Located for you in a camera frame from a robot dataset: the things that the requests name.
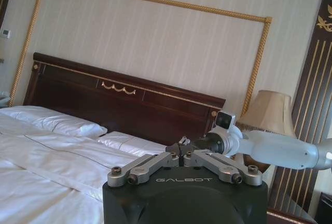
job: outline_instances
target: gold leaf decoration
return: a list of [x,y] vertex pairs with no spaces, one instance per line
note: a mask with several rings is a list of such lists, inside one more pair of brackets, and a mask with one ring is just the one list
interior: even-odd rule
[[[327,11],[330,13],[328,16],[329,18],[332,18],[332,6],[327,5]],[[318,16],[318,23],[316,24],[319,26],[319,28],[324,28],[328,32],[332,32],[332,23],[326,23],[327,21],[324,20],[321,16]]]
[[331,5],[327,5],[327,11],[328,11],[328,13],[330,13],[330,16],[328,16],[328,17],[332,18],[332,6]]

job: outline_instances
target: striped wallpaper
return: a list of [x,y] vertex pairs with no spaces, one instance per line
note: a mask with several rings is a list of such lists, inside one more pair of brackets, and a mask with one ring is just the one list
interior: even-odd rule
[[[0,39],[0,90],[9,91],[35,0],[10,0]],[[319,0],[177,0],[271,16],[254,94],[294,95]],[[225,98],[241,112],[262,24],[138,0],[43,0],[18,87],[34,51]]]

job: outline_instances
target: dark wood headboard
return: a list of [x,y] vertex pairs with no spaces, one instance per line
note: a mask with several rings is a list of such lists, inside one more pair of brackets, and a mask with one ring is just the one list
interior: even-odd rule
[[196,139],[224,99],[34,53],[24,105],[43,106],[165,145]]

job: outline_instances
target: wall switch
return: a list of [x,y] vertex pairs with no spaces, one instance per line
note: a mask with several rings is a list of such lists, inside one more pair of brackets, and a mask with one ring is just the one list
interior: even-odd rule
[[10,30],[2,30],[2,31],[1,31],[1,37],[4,37],[4,38],[6,38],[6,39],[9,39],[9,38],[10,38],[10,33],[11,33]]

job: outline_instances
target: beige lampshade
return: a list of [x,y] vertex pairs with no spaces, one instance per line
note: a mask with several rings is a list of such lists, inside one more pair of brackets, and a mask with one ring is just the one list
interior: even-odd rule
[[289,95],[260,90],[248,111],[238,120],[240,129],[261,129],[295,137]]

